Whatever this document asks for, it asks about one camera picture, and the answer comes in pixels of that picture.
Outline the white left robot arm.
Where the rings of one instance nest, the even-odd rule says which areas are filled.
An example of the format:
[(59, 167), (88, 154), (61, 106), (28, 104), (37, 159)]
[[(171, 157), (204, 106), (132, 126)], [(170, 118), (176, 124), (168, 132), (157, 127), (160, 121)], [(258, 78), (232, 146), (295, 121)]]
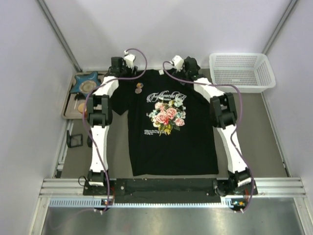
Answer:
[(101, 85), (92, 90), (86, 99), (87, 122), (90, 125), (89, 138), (92, 145), (92, 160), (85, 181), (84, 195), (110, 194), (110, 179), (107, 162), (107, 136), (112, 123), (110, 97), (118, 88), (119, 78), (134, 77), (137, 67), (135, 55), (112, 57), (111, 66)]

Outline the black floral t-shirt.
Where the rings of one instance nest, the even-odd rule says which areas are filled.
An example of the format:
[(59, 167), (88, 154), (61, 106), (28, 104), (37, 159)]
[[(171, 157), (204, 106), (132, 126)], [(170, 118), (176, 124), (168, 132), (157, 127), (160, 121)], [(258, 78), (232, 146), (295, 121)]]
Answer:
[[(137, 83), (143, 84), (139, 94)], [(139, 79), (120, 80), (111, 102), (117, 114), (127, 113), (134, 176), (218, 174), (210, 105), (192, 85), (147, 70)]]

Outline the white round brooch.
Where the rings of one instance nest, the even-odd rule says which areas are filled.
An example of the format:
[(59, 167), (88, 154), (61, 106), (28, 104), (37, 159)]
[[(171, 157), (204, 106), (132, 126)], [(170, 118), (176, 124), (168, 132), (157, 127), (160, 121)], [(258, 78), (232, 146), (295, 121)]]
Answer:
[(139, 89), (139, 88), (135, 89), (135, 93), (136, 93), (136, 94), (139, 94), (139, 93), (141, 93), (141, 92), (142, 92), (142, 89)]

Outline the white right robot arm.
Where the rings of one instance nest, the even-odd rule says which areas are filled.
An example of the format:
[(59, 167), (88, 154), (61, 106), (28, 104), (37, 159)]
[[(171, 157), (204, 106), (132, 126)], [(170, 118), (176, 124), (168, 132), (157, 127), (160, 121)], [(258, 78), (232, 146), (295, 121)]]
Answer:
[(193, 85), (193, 89), (210, 104), (212, 125), (222, 138), (228, 163), (228, 179), (216, 181), (216, 193), (221, 196), (242, 194), (249, 199), (253, 194), (254, 180), (237, 137), (242, 112), (237, 113), (234, 95), (223, 92), (223, 85), (215, 85), (200, 74), (195, 58), (188, 56), (183, 59), (176, 55), (169, 63), (176, 70), (171, 76), (179, 82)]

